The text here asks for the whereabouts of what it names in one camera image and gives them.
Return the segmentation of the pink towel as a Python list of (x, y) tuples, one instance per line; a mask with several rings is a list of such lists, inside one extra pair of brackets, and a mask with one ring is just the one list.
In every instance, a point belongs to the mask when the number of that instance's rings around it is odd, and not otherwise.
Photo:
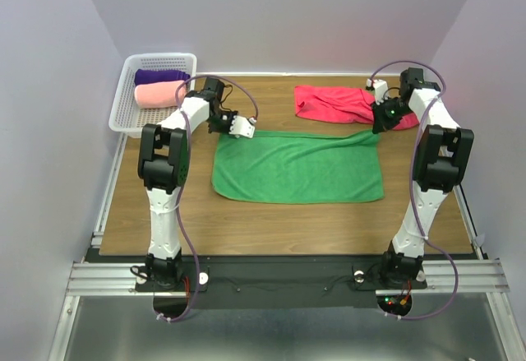
[(142, 109), (164, 109), (174, 107), (178, 99), (183, 101), (187, 88), (183, 81), (164, 81), (152, 84), (138, 85), (134, 90), (134, 98)]

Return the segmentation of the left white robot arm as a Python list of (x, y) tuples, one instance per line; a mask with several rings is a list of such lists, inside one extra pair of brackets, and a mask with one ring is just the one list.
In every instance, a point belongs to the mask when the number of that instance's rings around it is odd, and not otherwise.
[(224, 109), (225, 83), (207, 77), (201, 90), (189, 90), (183, 97), (175, 91), (176, 110), (159, 123), (148, 123), (141, 131), (137, 164), (150, 209), (150, 245), (145, 265), (132, 272), (138, 280), (151, 281), (166, 290), (183, 281), (181, 265), (180, 211), (182, 191), (190, 169), (191, 135), (207, 123), (210, 132), (238, 133), (237, 124), (253, 124), (237, 111)]

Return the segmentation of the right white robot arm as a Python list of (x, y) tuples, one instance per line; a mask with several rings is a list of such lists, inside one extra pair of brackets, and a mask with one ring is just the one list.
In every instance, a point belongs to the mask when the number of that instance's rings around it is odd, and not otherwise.
[(461, 184), (473, 147), (474, 133), (451, 116), (441, 96), (443, 81), (427, 81), (413, 63), (399, 77), (397, 96), (390, 96), (386, 81), (371, 76), (366, 88), (374, 95), (371, 105), (375, 134), (401, 124), (410, 114), (418, 131), (410, 164), (410, 202), (397, 234), (378, 267), (383, 285), (422, 281), (422, 264), (429, 233), (442, 202)]

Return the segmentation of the green towel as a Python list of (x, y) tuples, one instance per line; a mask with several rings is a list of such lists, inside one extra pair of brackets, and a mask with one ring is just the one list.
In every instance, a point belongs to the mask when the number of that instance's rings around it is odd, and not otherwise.
[(259, 131), (251, 139), (221, 136), (211, 182), (221, 196), (270, 204), (363, 203), (384, 198), (370, 131), (346, 137)]

